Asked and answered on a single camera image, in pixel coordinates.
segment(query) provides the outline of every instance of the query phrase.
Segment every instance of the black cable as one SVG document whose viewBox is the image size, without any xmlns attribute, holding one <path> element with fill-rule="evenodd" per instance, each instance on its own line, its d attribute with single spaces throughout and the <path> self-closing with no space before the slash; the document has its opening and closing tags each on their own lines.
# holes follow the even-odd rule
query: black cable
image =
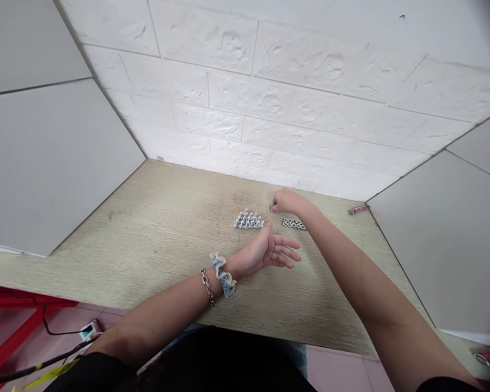
<svg viewBox="0 0 490 392">
<path fill-rule="evenodd" d="M 15 298 L 19 298 L 19 299 L 30 298 L 31 301 L 33 301 L 34 304 L 36 304 L 36 305 L 44 305 L 44 308 L 42 310 L 42 322 L 44 323 L 45 330 L 47 331 L 47 333 L 49 335 L 52 335 L 52 336 L 73 335 L 73 334 L 77 334 L 77 333 L 81 333 L 81 332 L 85 331 L 85 329 L 83 329 L 83 330 L 71 331 L 71 332 L 51 332 L 49 330 L 49 324 L 47 323 L 47 319 L 45 318 L 45 311 L 47 309 L 47 306 L 50 305 L 50 302 L 38 302 L 36 300 L 36 297 L 33 296 L 33 295 L 21 296 L 21 295 L 18 295 L 17 293 L 15 293 L 14 291 L 9 291 L 9 290 L 0 290 L 0 293 L 6 293 L 6 294 L 9 294 L 9 295 L 12 295 Z"/>
<path fill-rule="evenodd" d="M 25 377 L 27 375 L 35 373 L 36 371 L 38 371 L 40 369 L 46 368 L 46 367 L 52 365 L 53 363 L 58 362 L 59 360 L 62 360 L 64 358 L 67 359 L 69 356 L 73 355 L 75 352 L 86 347 L 87 345 L 90 345 L 96 339 L 98 339 L 98 336 L 95 336 L 94 338 L 92 338 L 89 341 L 81 342 L 79 345 L 77 345 L 71 351 L 67 351 L 64 354 L 60 354 L 59 356 L 51 358 L 45 362 L 42 362 L 41 364 L 39 364 L 37 366 L 31 366 L 31 367 L 28 367 L 26 369 L 16 371 L 14 373 L 8 373 L 8 374 L 0 375 L 0 384 L 4 384 L 6 382 L 14 381 L 16 379 Z"/>
</svg>

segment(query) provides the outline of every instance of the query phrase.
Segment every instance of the table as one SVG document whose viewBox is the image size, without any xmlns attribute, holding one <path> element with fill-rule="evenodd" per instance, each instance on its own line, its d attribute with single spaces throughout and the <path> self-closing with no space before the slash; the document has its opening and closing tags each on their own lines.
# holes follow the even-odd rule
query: table
<svg viewBox="0 0 490 392">
<path fill-rule="evenodd" d="M 152 294 L 210 266 L 209 254 L 230 255 L 256 230 L 233 227 L 249 208 L 272 217 L 273 232 L 301 245 L 293 270 L 265 268 L 240 282 L 235 299 L 219 301 L 199 322 L 244 332 L 377 354 L 358 316 L 306 231 L 285 228 L 269 205 L 278 186 L 147 160 L 49 257 L 0 252 L 0 286 L 132 308 Z M 431 323 L 370 212 L 359 202 L 300 192 L 356 243 Z M 490 369 L 468 351 L 472 343 L 438 332 L 477 377 Z"/>
</svg>

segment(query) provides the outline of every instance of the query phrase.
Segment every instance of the wrist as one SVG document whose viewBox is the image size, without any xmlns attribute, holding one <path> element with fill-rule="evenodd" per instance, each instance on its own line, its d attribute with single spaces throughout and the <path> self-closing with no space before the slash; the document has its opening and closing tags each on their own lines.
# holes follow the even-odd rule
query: wrist
<svg viewBox="0 0 490 392">
<path fill-rule="evenodd" d="M 293 214 L 296 215 L 300 220 L 307 214 L 309 209 L 312 207 L 312 203 L 304 197 L 300 197 L 297 203 L 295 203 L 295 208 Z"/>
<path fill-rule="evenodd" d="M 226 263 L 223 266 L 222 270 L 224 272 L 228 272 L 231 274 L 232 278 L 235 281 L 240 281 L 245 277 L 245 274 L 240 271 L 239 269 L 239 262 L 238 262 L 239 255 L 237 253 L 233 254 L 232 256 L 226 257 Z"/>
</svg>

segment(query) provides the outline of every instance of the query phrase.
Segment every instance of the red chair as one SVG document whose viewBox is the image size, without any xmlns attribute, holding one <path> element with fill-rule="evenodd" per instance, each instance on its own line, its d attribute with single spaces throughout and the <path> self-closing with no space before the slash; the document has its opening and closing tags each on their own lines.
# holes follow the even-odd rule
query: red chair
<svg viewBox="0 0 490 392">
<path fill-rule="evenodd" d="M 0 309 L 35 309 L 35 312 L 0 346 L 0 368 L 27 338 L 58 309 L 73 308 L 76 301 L 0 287 Z"/>
</svg>

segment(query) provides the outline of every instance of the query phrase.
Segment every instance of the hand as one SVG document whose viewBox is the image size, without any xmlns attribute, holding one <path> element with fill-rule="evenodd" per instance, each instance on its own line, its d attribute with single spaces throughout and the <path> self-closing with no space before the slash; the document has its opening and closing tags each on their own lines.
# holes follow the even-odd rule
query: hand
<svg viewBox="0 0 490 392">
<path fill-rule="evenodd" d="M 227 264 L 223 267 L 223 270 L 230 272 L 232 277 L 238 280 L 245 276 L 254 275 L 269 265 L 294 268 L 294 264 L 285 256 L 295 261 L 301 261 L 301 257 L 290 249 L 299 249 L 299 244 L 280 235 L 271 234 L 271 230 L 272 220 L 269 218 L 263 229 L 256 234 L 247 246 L 227 258 Z"/>
<path fill-rule="evenodd" d="M 271 208 L 271 213 L 288 212 L 297 216 L 297 210 L 307 202 L 308 200 L 303 196 L 288 188 L 283 188 L 274 193 L 272 199 L 274 206 Z"/>
</svg>

